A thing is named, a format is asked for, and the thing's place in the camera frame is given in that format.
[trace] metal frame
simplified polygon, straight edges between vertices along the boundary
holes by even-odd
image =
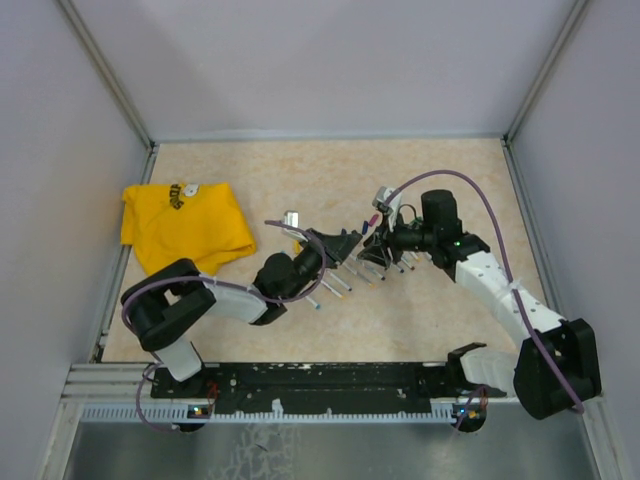
[[[103,81],[105,88],[113,98],[114,103],[136,132],[140,141],[149,151],[149,157],[145,165],[141,183],[147,183],[151,177],[153,166],[158,153],[157,145],[150,137],[147,128],[139,112],[135,108],[122,84],[117,80],[113,68],[109,65],[95,39],[88,30],[81,15],[72,0],[54,0],[61,13],[67,20],[71,30],[76,35],[80,45],[93,64],[97,74]],[[548,304],[562,311],[562,299],[556,280],[552,274],[551,264],[547,255],[548,248],[544,244],[539,226],[531,206],[526,183],[515,158],[512,142],[520,132],[526,118],[542,94],[545,85],[552,76],[558,61],[565,51],[570,40],[584,18],[590,0],[576,0],[553,47],[533,81],[528,94],[520,106],[514,120],[509,126],[502,140],[502,147],[511,174],[511,179],[516,192],[516,197],[525,222],[526,231],[531,242],[534,259],[538,268],[543,290]],[[76,364],[71,367],[66,381],[58,413],[52,428],[49,448],[38,475],[38,478],[54,480],[62,479],[66,469],[69,454],[74,441],[76,429],[80,421],[129,421],[132,418],[131,405],[135,400],[136,389],[141,378],[141,373],[146,364],[100,364],[102,348],[106,341],[106,335],[112,320],[117,296],[120,290],[126,264],[130,253],[129,247],[122,247],[115,267],[111,272],[110,287],[102,302],[102,316],[100,329],[95,340],[95,345],[87,364]],[[158,415],[180,415],[180,412],[188,405],[189,400],[152,400],[149,397],[150,385],[142,391],[144,408],[153,417]],[[447,412],[453,404],[464,402],[464,398],[441,398],[433,401],[434,407],[441,414],[436,414],[437,421],[450,422]],[[517,399],[493,399],[492,403],[514,402]],[[613,430],[615,423],[610,420],[606,402],[603,398],[591,400],[585,404],[587,412],[583,417],[592,453],[602,478],[606,479],[630,479],[630,469],[625,459],[622,458],[622,448],[618,433]],[[259,418],[219,419],[214,421],[260,421]],[[263,418],[263,421],[285,421],[279,417]],[[367,418],[366,421],[375,421],[375,418]]]
[[[562,312],[562,298],[547,254],[549,250],[544,244],[536,221],[520,166],[511,143],[506,139],[502,140],[502,149],[547,304],[552,309]],[[600,476],[607,480],[631,480],[628,459],[624,455],[620,434],[615,426],[615,421],[611,418],[605,398],[598,397],[585,402],[584,405],[586,412],[583,421]]]
[[[113,68],[109,65],[105,56],[100,51],[98,44],[80,16],[78,9],[72,0],[54,1],[60,8],[62,16],[67,21],[71,31],[78,39],[78,43],[87,54],[87,57],[95,68],[96,73],[111,95],[113,102],[116,104],[118,109],[120,109],[120,112],[126,119],[127,123],[133,131],[136,132],[136,135],[143,145],[150,151],[154,146],[154,141],[149,136],[149,132],[142,120],[142,117],[140,116],[140,113],[135,108],[122,84],[118,81]]]
[[[180,424],[200,424],[201,419],[189,418],[189,412],[195,407],[201,407],[202,402],[194,404],[160,404],[144,405],[144,416],[150,422],[167,422],[168,420]],[[140,423],[136,414],[135,406],[131,403],[93,403],[85,407],[81,418],[84,423]],[[290,415],[282,413],[281,410],[274,410],[268,413],[243,413],[216,414],[205,420],[205,423],[291,423],[300,424],[371,424],[371,423],[401,423],[410,422],[412,424],[424,423],[447,423],[456,422],[452,403],[434,403],[430,413],[408,413],[399,415],[341,415],[326,413],[324,415]]]
[[[522,125],[524,124],[527,116],[535,106],[537,99],[540,97],[540,94],[542,93],[545,85],[555,71],[562,53],[566,50],[569,42],[578,31],[580,24],[582,23],[582,20],[587,13],[587,7],[590,3],[591,0],[576,0],[574,2],[569,15],[567,16],[567,19],[564,22],[564,25],[560,29],[560,33],[556,37],[551,50],[547,54],[547,58],[540,67],[535,80],[529,87],[529,91],[525,96],[522,105],[518,109],[516,116],[514,117],[511,125],[509,126],[509,129],[507,130],[507,133],[505,134],[504,138],[508,143],[513,142],[516,135],[522,128]]]

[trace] metal rod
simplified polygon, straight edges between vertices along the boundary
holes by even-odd
[[[322,286],[324,288],[326,288],[327,290],[329,290],[331,293],[333,293],[336,297],[342,299],[344,298],[344,296],[337,291],[335,288],[333,288],[331,285],[329,285],[325,280],[320,280],[320,283],[322,284]]]
[[[129,125],[131,125],[131,128],[136,132],[140,141],[147,149],[151,150],[154,142],[142,121],[140,113],[135,108],[133,102],[129,99],[125,89],[118,82],[113,68],[107,62],[104,54],[100,51],[100,48],[98,48],[97,42],[91,35],[91,32],[87,28],[76,6],[71,0],[55,0],[55,3],[60,7],[62,14],[71,27],[71,30],[75,33],[78,42],[89,57],[89,60],[93,64],[98,76],[101,78],[105,87],[111,94],[116,106],[120,109]]]
[[[400,259],[400,261],[401,261],[402,263],[404,263],[404,264],[407,266],[407,268],[408,268],[409,270],[415,270],[415,269],[416,269],[416,267],[414,267],[414,266],[413,266],[413,264],[412,264],[409,260],[407,260],[407,259],[404,257],[404,255],[402,256],[402,258]]]
[[[384,275],[382,275],[380,272],[378,272],[375,268],[373,268],[373,267],[367,265],[366,263],[364,263],[364,261],[358,259],[358,257],[356,257],[355,255],[350,254],[349,258],[351,260],[353,260],[354,262],[356,262],[356,264],[362,266],[367,272],[373,273],[380,280],[386,280],[386,277]]]
[[[543,87],[551,78],[551,74],[555,70],[560,55],[562,54],[562,52],[564,52],[569,43],[569,40],[578,30],[578,27],[580,26],[580,23],[584,18],[584,14],[589,3],[590,0],[576,0],[573,4],[573,7],[571,8],[567,19],[565,20],[564,25],[560,29],[560,33],[553,43],[549,54],[547,55],[547,58],[538,71],[533,84],[529,88],[529,93],[527,93],[527,96],[522,102],[522,105],[518,109],[518,113],[513,119],[513,122],[511,122],[511,126],[506,133],[506,139],[508,142],[513,142],[515,137],[518,135],[520,129],[522,128],[522,124],[529,116],[529,112],[531,112],[533,106],[535,105],[538,97],[540,96],[540,93],[542,92]]]
[[[369,280],[365,275],[363,275],[362,273],[360,273],[358,270],[356,270],[355,268],[353,268],[351,265],[349,265],[347,262],[344,262],[342,264],[342,266],[344,268],[346,268],[350,273],[352,273],[353,275],[355,275],[356,277],[358,277],[360,280],[364,281],[367,285],[369,285],[370,287],[375,287],[375,284]]]
[[[309,302],[311,305],[313,305],[313,308],[315,308],[316,310],[320,310],[320,304],[316,302],[313,298],[311,298],[311,295],[307,295],[306,297],[304,297],[304,299],[307,302]]]
[[[349,291],[349,292],[350,292],[350,291],[352,291],[352,290],[353,290],[353,288],[351,288],[351,286],[350,286],[347,282],[345,282],[344,280],[342,280],[342,279],[341,279],[339,276],[337,276],[335,273],[333,273],[333,272],[331,272],[331,271],[329,271],[329,272],[327,272],[327,273],[329,274],[329,276],[330,276],[331,278],[333,278],[336,282],[338,282],[338,283],[339,283],[343,288],[346,288],[346,289],[347,289],[347,291]]]
[[[529,191],[527,190],[526,183],[524,182],[517,158],[513,153],[511,145],[504,140],[502,141],[502,150],[506,159],[507,168],[509,169],[509,174],[511,175],[511,182],[516,194],[516,199],[518,200],[520,213],[522,214],[522,219],[524,221],[524,228],[527,232],[527,237],[531,245],[533,259],[538,269],[538,275],[540,277],[540,283],[542,285],[545,300],[547,305],[557,312],[566,311],[563,302],[558,295],[560,289],[556,277],[553,274],[549,256],[546,253],[549,251],[549,248],[545,244],[544,236],[541,233],[536,215],[534,214],[531,197],[529,196]]]
[[[67,403],[58,406],[49,437],[48,454],[44,456],[36,478],[57,479],[64,477],[84,409],[85,406],[81,404]]]
[[[158,146],[156,145],[151,149],[151,152],[147,156],[147,160],[144,164],[144,168],[142,169],[139,182],[141,185],[147,184],[151,180],[151,174],[153,173],[153,167],[156,163],[157,157]],[[95,341],[93,341],[90,348],[89,361],[96,358],[96,355],[99,353],[99,349],[103,347],[100,345],[100,339],[102,336],[108,334],[109,329],[111,328],[113,314],[116,309],[116,303],[118,301],[118,295],[120,294],[120,287],[122,286],[122,280],[124,279],[124,274],[127,269],[127,261],[129,260],[130,253],[131,246],[122,245],[118,252],[118,257],[116,258],[112,269],[110,269],[108,287],[104,293],[104,297],[100,300],[101,307],[98,310],[102,312],[99,330],[91,333],[91,338],[95,339]]]

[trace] yellow cloth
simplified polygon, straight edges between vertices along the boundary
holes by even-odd
[[[215,274],[224,263],[255,253],[256,242],[231,187],[134,185],[128,187],[121,241],[133,245],[151,275],[181,258]]]

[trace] metal base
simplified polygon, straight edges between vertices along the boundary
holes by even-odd
[[[474,434],[450,425],[215,424],[189,435],[81,422],[66,480],[600,478],[580,417],[545,422],[491,405]]]
[[[424,424],[456,422],[455,411],[457,407],[450,403],[435,404],[431,406],[429,413],[400,413],[400,414],[334,414],[322,415],[295,415],[286,414],[282,406],[274,405],[273,411],[267,413],[219,414],[203,418],[192,415],[196,409],[206,405],[196,404],[150,404],[141,405],[142,412],[147,420],[152,423],[171,422],[175,424],[187,423],[215,423],[215,424],[321,424],[321,425],[347,425],[347,424]],[[135,405],[128,403],[95,403],[85,407],[82,418],[83,423],[135,423],[140,424],[136,414]]]
[[[274,404],[294,415],[430,413],[431,400],[473,390],[447,365],[387,363],[220,363],[184,382],[159,368],[154,399],[204,401],[215,388],[216,413],[271,413]],[[489,396],[504,396],[491,391]]]

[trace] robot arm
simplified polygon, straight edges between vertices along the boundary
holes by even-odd
[[[464,380],[517,394],[524,408],[538,419],[573,405],[534,345],[513,295],[515,289],[545,349],[579,398],[586,400],[601,392],[595,335],[587,322],[566,321],[524,287],[509,282],[488,245],[463,231],[451,192],[425,192],[421,197],[423,217],[406,224],[398,212],[399,196],[395,203],[384,204],[392,191],[382,188],[376,195],[373,204],[383,214],[383,221],[364,242],[358,258],[388,268],[400,261],[405,251],[428,253],[436,267],[482,301],[520,346],[519,356],[482,344],[463,347],[449,360],[459,362]]]
[[[286,216],[285,222],[291,227],[297,223],[288,222]],[[355,231],[339,235],[308,232],[318,240],[317,245],[300,237],[304,248],[295,259],[285,253],[271,255],[246,289],[218,282],[189,259],[172,263],[124,292],[121,302],[123,310],[128,306],[128,327],[142,349],[161,361],[175,380],[188,380],[203,365],[184,334],[202,315],[268,325],[287,311],[284,302],[274,299],[286,301],[299,295],[320,274],[323,255],[325,268],[337,268],[362,239]]]

